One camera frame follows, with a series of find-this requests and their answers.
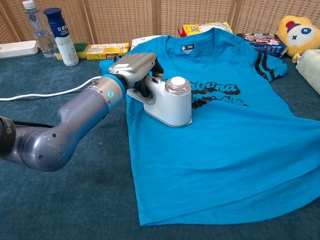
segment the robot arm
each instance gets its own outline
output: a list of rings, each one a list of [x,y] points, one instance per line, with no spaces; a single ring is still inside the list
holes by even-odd
[[[122,100],[128,89],[148,95],[143,79],[150,71],[161,72],[154,53],[122,57],[106,74],[63,105],[55,127],[15,125],[0,117],[0,158],[32,169],[53,172],[71,159],[78,142]]]

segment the blue carpet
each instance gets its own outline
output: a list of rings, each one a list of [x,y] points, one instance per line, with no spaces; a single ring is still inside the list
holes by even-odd
[[[291,58],[283,60],[288,74],[272,87],[296,116],[320,120],[320,96]],[[99,60],[67,67],[41,52],[0,60],[0,98],[61,92],[99,75]],[[58,109],[76,94],[0,102],[0,116],[56,125]],[[320,199],[251,224],[140,227],[122,100],[79,142],[61,170],[40,172],[0,161],[0,239],[320,240]]]

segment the white bottle cap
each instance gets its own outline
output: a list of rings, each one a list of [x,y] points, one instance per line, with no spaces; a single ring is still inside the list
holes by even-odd
[[[173,78],[171,78],[171,83],[177,87],[185,84],[185,82],[186,80],[181,76],[174,76]]]
[[[22,2],[25,9],[35,9],[36,4],[33,0],[26,0]]]

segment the power strip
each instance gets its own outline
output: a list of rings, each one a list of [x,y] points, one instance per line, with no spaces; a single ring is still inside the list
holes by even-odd
[[[0,59],[24,57],[38,53],[37,41],[20,41],[0,44]]]

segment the blue t-shirt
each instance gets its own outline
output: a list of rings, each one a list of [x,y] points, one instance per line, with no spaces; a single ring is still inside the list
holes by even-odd
[[[217,28],[130,53],[145,52],[156,53],[163,79],[191,82],[193,123],[169,127],[126,97],[142,226],[262,221],[320,196],[320,124],[295,117],[273,91],[287,72],[280,59]]]

